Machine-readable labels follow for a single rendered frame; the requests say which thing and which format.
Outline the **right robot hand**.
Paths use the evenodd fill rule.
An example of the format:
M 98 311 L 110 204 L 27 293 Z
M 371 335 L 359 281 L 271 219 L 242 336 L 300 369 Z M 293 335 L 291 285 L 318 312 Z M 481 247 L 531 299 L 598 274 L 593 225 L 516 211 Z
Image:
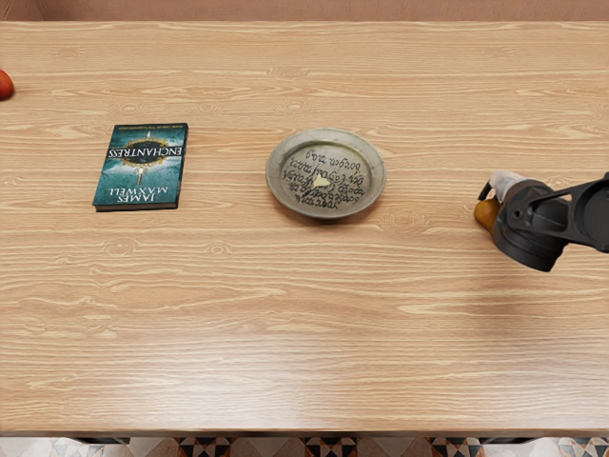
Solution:
M 494 170 L 486 184 L 479 194 L 478 200 L 483 201 L 488 198 L 491 191 L 495 192 L 494 198 L 502 203 L 505 199 L 507 192 L 514 187 L 517 183 L 525 181 L 526 178 L 515 172 L 506 169 Z

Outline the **grey plate with script pattern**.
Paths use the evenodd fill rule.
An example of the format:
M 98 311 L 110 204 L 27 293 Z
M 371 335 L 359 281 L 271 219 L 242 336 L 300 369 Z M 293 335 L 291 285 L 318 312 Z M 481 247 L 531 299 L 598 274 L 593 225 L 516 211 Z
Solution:
M 302 215 L 338 219 L 367 209 L 380 197 L 386 167 L 362 137 L 342 129 L 306 129 L 269 155 L 265 178 L 279 203 Z

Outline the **yellow-brown pear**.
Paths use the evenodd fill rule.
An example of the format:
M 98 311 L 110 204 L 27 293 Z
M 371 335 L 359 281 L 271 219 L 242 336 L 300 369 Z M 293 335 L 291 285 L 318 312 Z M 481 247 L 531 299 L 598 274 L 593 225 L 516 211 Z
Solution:
M 496 198 L 480 200 L 474 207 L 474 218 L 481 227 L 492 233 L 500 209 L 501 203 Z

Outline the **teal paperback book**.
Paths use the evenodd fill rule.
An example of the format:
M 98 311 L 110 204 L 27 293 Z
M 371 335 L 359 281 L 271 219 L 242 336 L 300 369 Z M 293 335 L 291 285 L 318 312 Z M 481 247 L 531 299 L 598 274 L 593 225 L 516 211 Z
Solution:
M 98 212 L 177 209 L 188 124 L 116 125 L 92 205 Z

